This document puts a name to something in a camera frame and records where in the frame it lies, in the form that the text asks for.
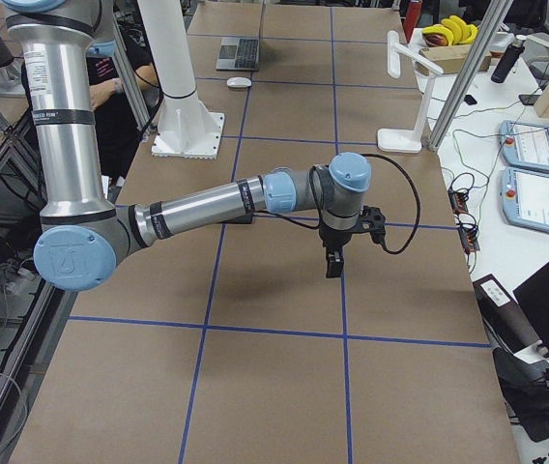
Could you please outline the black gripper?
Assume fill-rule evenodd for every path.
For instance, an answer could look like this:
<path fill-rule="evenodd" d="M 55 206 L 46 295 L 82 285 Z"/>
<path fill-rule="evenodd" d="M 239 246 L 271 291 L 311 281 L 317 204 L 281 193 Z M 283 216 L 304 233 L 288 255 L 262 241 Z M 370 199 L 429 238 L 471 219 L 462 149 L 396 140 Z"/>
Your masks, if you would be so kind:
<path fill-rule="evenodd" d="M 337 230 L 321 222 L 318 228 L 322 245 L 326 249 L 326 278 L 340 278 L 343 273 L 343 248 L 351 241 L 352 233 Z"/>

